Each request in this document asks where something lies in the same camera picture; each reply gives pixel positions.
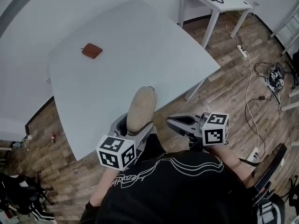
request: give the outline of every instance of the table leg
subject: table leg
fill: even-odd
[[[290,110],[299,106],[299,101],[281,108],[281,111]]]
[[[289,94],[289,97],[293,97],[295,95],[299,95],[299,91],[294,91],[293,93]]]
[[[217,22],[218,16],[219,16],[219,11],[214,9],[212,12],[212,16],[209,22],[209,25],[207,26],[207,30],[204,36],[204,39],[202,40],[201,46],[205,49],[208,41],[210,40],[211,34],[213,32],[213,29],[215,27],[215,24]]]
[[[0,147],[0,150],[4,150],[4,151],[12,151],[13,149],[10,147]]]
[[[200,88],[200,86],[204,83],[204,81],[206,80],[203,79],[201,82],[199,82],[197,85],[193,86],[190,90],[188,90],[188,92],[185,94],[184,99],[186,101],[188,101],[189,99],[192,98],[192,96],[195,94],[195,92]]]
[[[299,142],[291,142],[291,146],[299,146]]]
[[[240,17],[236,27],[234,28],[232,34],[230,35],[231,38],[234,38],[235,34],[238,32],[239,28],[241,27],[241,25],[243,24],[247,14],[249,12],[249,9],[248,10],[245,10],[242,14],[242,16]]]
[[[184,24],[184,15],[185,15],[185,0],[181,0],[179,5],[179,14],[178,14],[178,25],[182,28]]]

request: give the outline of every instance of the wooden floor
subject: wooden floor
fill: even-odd
[[[184,26],[184,30],[201,43],[208,21],[209,19],[204,19],[189,23]],[[228,29],[233,30],[234,25],[226,16],[220,16],[219,23],[223,28],[228,24]],[[280,46],[275,39],[268,40],[268,30],[255,17],[249,16],[247,26],[241,28],[239,33],[247,46],[252,65],[262,61],[279,61],[284,66],[286,57],[280,57]],[[185,102],[181,96],[155,113],[154,122],[159,139],[168,152],[185,149],[187,138],[176,135],[165,125],[167,116],[179,112],[225,112],[230,115],[229,146],[239,157],[245,158],[257,145],[257,137],[246,124],[244,117],[244,97],[250,77],[249,61],[241,58],[236,48],[236,39],[231,39],[229,33],[221,31],[217,26],[206,50],[221,69],[204,82],[191,100]],[[296,100],[287,96],[292,91],[291,87],[292,77],[286,75],[285,87],[280,93],[283,105]],[[270,91],[253,72],[248,100],[259,96],[271,97]],[[280,167],[272,178],[276,192],[283,194],[287,191],[288,179],[294,174],[299,174],[299,147],[290,147],[291,141],[299,140],[298,109],[281,112],[274,100],[252,101],[249,106],[257,121],[259,133],[265,139],[266,153],[280,142],[288,147],[284,166]],[[78,223],[104,168],[100,166],[95,152],[80,161],[75,161],[64,135],[55,102],[50,103],[29,128],[33,139],[26,147],[9,154],[6,171],[10,175],[22,173],[35,176],[36,172],[41,170],[44,185],[55,188],[55,191],[49,193],[49,198],[56,204],[47,205],[48,210],[56,216],[58,223]],[[52,132],[57,136],[55,144],[51,143]],[[262,143],[259,150],[262,155]],[[292,215],[294,211],[291,209],[288,217],[291,218]]]

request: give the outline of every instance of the white wall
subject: white wall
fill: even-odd
[[[7,141],[19,141],[26,135],[24,124],[16,120],[0,119],[0,139]]]
[[[255,7],[255,13],[267,24],[267,26],[274,31],[281,23],[284,23],[286,17],[299,4],[299,0],[262,0],[262,4]],[[290,28],[293,33],[299,31],[299,24],[290,22]],[[284,28],[278,34],[278,38],[283,45],[292,39],[292,34],[288,28]],[[293,55],[298,51],[299,41],[296,41],[290,48],[289,54]]]

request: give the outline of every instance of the black t-shirt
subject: black t-shirt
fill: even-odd
[[[81,223],[253,223],[250,204],[241,180],[221,160],[184,151],[120,173]]]

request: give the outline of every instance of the black and white pattern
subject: black and white pattern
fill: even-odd
[[[113,151],[113,152],[118,152],[120,150],[124,140],[113,138],[113,137],[107,137],[104,143],[100,146],[100,148]]]
[[[124,173],[119,174],[110,186],[112,187],[119,184],[121,188],[124,189],[133,186],[137,182],[142,182],[145,178],[153,174],[161,162],[169,162],[169,164],[173,166],[174,171],[178,171],[189,177],[196,177],[206,172],[221,173],[224,169],[223,163],[219,158],[217,158],[218,161],[216,162],[207,162],[194,166],[179,162],[176,158],[162,158],[162,156],[157,158],[154,166],[149,167],[149,169],[139,172],[136,175],[125,175]]]
[[[214,125],[223,125],[225,123],[226,118],[227,115],[225,114],[212,114],[207,123]]]
[[[122,155],[122,166],[125,167],[128,163],[130,163],[135,158],[134,153],[134,145],[132,145],[130,148],[128,148]]]
[[[205,139],[206,144],[218,144],[223,142],[223,130],[214,129],[214,130],[205,130]]]
[[[35,216],[35,218],[39,221],[52,221],[54,223],[57,223],[54,215],[51,213],[44,212],[42,207],[40,205],[37,205],[37,207],[34,206],[34,204],[31,204],[29,207],[31,213]]]
[[[113,168],[119,168],[117,156],[113,154],[107,154],[104,152],[99,151],[101,161],[103,165],[107,165]]]
[[[227,122],[225,126],[225,139],[228,137],[228,131],[229,131],[229,122]]]

